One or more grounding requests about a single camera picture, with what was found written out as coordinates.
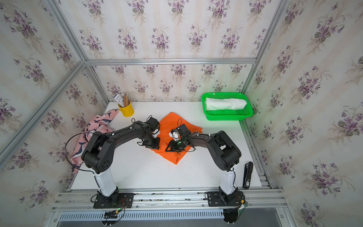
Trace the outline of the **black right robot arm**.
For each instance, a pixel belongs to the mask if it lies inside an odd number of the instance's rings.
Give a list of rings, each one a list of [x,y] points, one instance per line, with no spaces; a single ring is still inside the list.
[[[185,152],[187,147],[196,150],[197,147],[206,148],[216,166],[226,174],[219,186],[220,194],[226,198],[236,195],[238,187],[235,184],[234,167],[239,164],[241,151],[224,131],[213,134],[191,132],[182,124],[170,133],[173,138],[167,145],[165,152]]]

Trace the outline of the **orange cloth garment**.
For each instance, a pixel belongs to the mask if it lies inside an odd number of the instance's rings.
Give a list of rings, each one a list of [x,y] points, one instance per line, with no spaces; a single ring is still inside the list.
[[[153,149],[155,153],[159,154],[160,156],[174,164],[178,164],[179,161],[181,161],[181,159],[187,154],[187,152],[191,150],[191,147],[187,146],[185,148],[186,151],[182,152],[165,151],[168,143],[172,140],[172,137],[169,136],[170,131],[176,129],[181,124],[185,124],[191,132],[197,131],[202,133],[201,127],[192,125],[176,113],[171,112],[160,121],[161,132],[157,136],[158,138],[160,138],[159,149]]]

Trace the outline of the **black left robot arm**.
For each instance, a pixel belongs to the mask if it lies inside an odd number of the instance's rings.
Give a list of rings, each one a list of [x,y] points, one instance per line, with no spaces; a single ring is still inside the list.
[[[140,146],[159,149],[160,138],[157,137],[159,129],[159,121],[149,117],[146,122],[135,121],[130,126],[113,132],[95,132],[92,135],[81,159],[94,173],[99,186],[98,191],[103,198],[111,199],[119,193],[110,170],[115,149],[134,139],[140,139]]]

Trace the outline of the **pink patterned garment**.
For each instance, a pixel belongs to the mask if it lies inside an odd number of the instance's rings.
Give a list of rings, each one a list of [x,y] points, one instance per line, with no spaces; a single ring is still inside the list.
[[[83,163],[81,155],[86,149],[88,142],[90,141],[92,135],[95,132],[101,132],[101,133],[112,132],[112,130],[108,127],[108,124],[112,122],[112,120],[119,112],[120,111],[117,109],[112,109],[103,115],[96,115],[91,119],[91,121],[86,125],[82,134],[78,136],[77,143],[75,145],[74,151],[70,159],[73,165],[80,168],[80,166]]]

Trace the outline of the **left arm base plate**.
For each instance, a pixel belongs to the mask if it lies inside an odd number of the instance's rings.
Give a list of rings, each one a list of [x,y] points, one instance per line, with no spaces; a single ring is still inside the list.
[[[94,209],[116,209],[116,208],[131,208],[133,193],[114,193],[110,197],[103,196],[100,192],[97,193],[93,208]]]

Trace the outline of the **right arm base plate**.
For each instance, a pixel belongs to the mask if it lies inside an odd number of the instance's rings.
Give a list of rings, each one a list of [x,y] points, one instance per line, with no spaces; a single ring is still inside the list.
[[[246,202],[244,193],[239,190],[229,195],[223,191],[206,192],[205,197],[209,207],[237,207]]]

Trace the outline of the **white shorts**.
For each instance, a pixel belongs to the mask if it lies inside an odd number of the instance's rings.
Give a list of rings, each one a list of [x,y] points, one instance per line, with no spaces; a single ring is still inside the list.
[[[247,101],[244,99],[237,99],[237,98],[228,98],[228,99],[206,98],[205,104],[207,111],[242,110],[246,107]]]

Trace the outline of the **black stapler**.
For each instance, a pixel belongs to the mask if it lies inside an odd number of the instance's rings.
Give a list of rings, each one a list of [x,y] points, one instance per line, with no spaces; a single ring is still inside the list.
[[[244,167],[244,178],[243,178],[243,188],[249,189],[251,185],[251,175],[253,172],[254,164],[252,162],[248,162]]]

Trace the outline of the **green plastic basket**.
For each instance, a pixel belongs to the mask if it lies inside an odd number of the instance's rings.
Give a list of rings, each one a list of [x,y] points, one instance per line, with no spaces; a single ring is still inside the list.
[[[213,99],[228,99],[237,98],[244,99],[247,101],[247,105],[242,110],[217,110],[217,111],[207,111],[205,100],[206,98]],[[210,121],[241,121],[245,118],[251,117],[253,115],[253,110],[250,102],[246,95],[237,92],[209,92],[205,93],[201,97],[203,112],[206,118]]]

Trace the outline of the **wooden pencils bundle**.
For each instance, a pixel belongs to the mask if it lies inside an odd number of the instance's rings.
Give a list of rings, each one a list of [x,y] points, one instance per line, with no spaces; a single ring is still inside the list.
[[[129,105],[129,98],[128,98],[128,93],[127,92],[123,92],[123,106],[127,107]]]

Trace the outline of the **yellow pencil cup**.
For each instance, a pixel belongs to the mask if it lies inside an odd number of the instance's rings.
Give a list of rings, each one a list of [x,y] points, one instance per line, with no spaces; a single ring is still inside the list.
[[[134,115],[134,109],[131,102],[129,102],[126,107],[122,107],[120,104],[118,104],[118,107],[124,117],[131,117]]]

